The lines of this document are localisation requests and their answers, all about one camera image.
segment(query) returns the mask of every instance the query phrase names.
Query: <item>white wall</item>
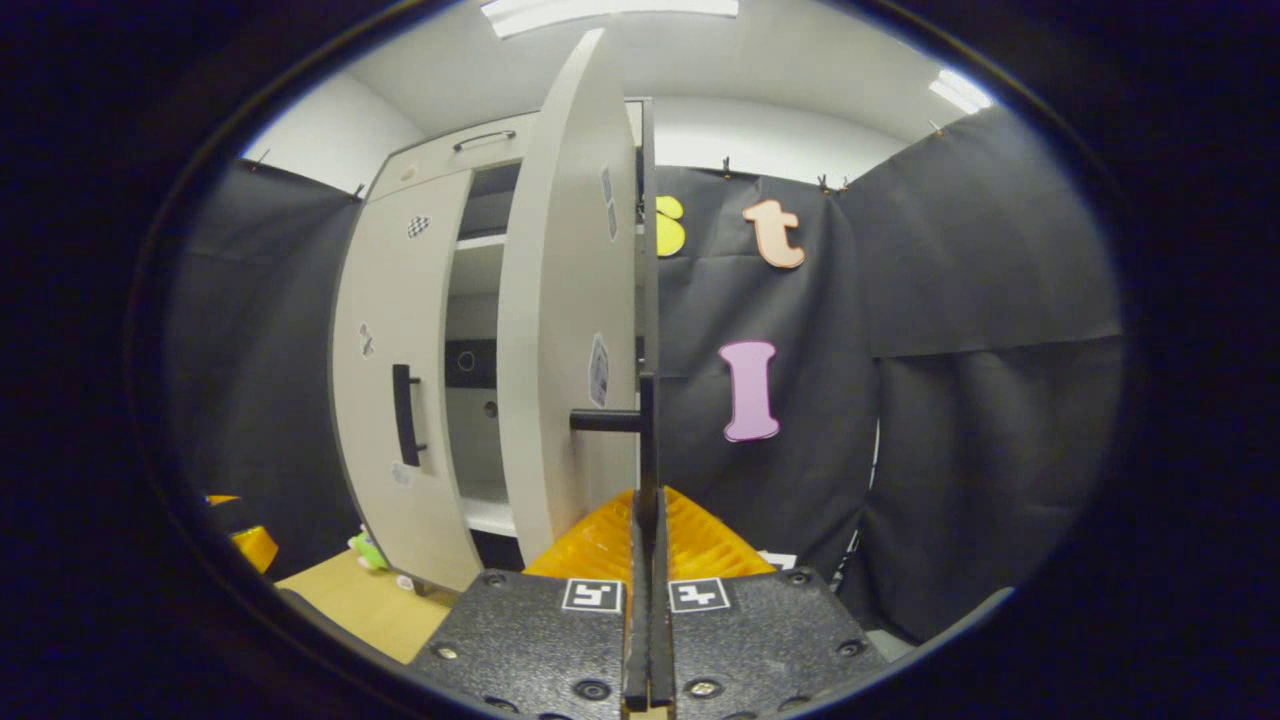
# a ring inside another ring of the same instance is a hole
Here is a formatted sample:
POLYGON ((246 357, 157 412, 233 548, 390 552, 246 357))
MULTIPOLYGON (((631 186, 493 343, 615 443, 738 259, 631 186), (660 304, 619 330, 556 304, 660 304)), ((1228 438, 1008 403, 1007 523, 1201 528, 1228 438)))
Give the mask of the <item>white wall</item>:
MULTIPOLYGON (((339 73, 302 97, 243 152, 364 197, 383 160, 428 140, 399 110, 358 79, 339 73)), ((654 156, 659 165, 730 168, 838 187, 887 160, 906 143, 863 126, 804 110, 714 97, 654 99, 654 156)))
POLYGON ((730 169, 840 187, 906 143, 859 124, 776 105, 713 97, 654 99, 659 165, 730 169))
POLYGON ((393 151, 422 131, 365 83, 338 73, 305 95, 244 150, 257 160, 364 197, 393 151))

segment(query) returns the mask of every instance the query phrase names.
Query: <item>white cabinet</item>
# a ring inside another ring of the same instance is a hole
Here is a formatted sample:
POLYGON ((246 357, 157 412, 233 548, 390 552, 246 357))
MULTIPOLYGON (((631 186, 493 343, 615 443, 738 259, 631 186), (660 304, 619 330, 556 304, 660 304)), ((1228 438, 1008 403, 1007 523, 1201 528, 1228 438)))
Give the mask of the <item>white cabinet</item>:
POLYGON ((641 137, 593 31, 538 113, 397 152, 370 188, 332 392, 352 495, 396 570, 462 589, 481 569, 471 530, 517 538, 527 562, 634 487, 635 439, 568 415, 635 409, 641 137), (447 341, 488 347, 492 382, 447 387, 447 363, 476 364, 447 341))

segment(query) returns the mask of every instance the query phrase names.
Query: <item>wooden floor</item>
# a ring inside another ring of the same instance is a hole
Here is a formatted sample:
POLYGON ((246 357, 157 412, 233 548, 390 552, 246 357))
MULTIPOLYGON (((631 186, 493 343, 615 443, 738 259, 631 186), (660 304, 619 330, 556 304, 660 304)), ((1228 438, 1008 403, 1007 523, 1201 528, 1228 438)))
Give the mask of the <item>wooden floor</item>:
POLYGON ((457 598, 436 589, 428 597, 396 584, 389 570, 365 570, 347 550, 276 583, 305 597, 330 620, 399 662, 413 660, 457 598))

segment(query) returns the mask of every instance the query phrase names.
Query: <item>black curtain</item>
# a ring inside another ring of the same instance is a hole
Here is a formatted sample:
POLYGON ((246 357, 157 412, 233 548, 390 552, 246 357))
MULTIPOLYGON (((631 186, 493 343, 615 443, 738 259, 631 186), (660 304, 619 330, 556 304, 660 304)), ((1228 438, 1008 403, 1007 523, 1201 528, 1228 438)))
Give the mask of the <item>black curtain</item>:
POLYGON ((1124 364, 1106 228, 991 108, 840 197, 864 264, 881 445, 842 600, 916 642, 1025 580, 1076 518, 1124 364))
POLYGON ((358 532, 330 423, 329 322, 360 204, 237 163, 182 238, 165 338, 170 419, 201 493, 241 496, 280 546, 268 577, 358 532))
POLYGON ((687 233, 659 260, 663 480, 828 578, 856 529, 841 600, 916 642, 1025 580, 1089 497, 1124 364, 1106 228, 1050 146, 992 108, 846 192, 658 170, 687 233), (795 270, 742 219, 765 199, 799 217, 795 270), (737 340, 777 347, 782 430, 735 445, 737 340))
POLYGON ((876 375, 855 282, 858 249, 829 196, 805 183, 658 168, 659 195, 685 208, 686 243, 659 260, 659 477, 760 550, 829 577, 870 474, 876 375), (756 250, 742 210, 778 200, 799 217, 786 270, 756 250), (730 342, 773 343, 777 436, 731 443, 730 342))

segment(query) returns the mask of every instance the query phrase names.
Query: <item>open cabinet door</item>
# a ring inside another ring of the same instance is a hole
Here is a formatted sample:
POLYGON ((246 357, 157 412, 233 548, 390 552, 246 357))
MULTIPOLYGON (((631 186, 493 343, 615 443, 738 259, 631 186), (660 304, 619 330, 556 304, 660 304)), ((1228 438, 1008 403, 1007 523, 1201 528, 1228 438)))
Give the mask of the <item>open cabinet door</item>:
POLYGON ((360 214, 332 337, 333 410, 352 497, 390 566, 466 589, 481 570, 462 514, 444 407, 444 311, 471 170, 360 214))
POLYGON ((502 464, 525 562, 635 487, 635 437, 570 430, 636 407, 635 140, 603 31, 582 37, 534 126, 498 296, 502 464))

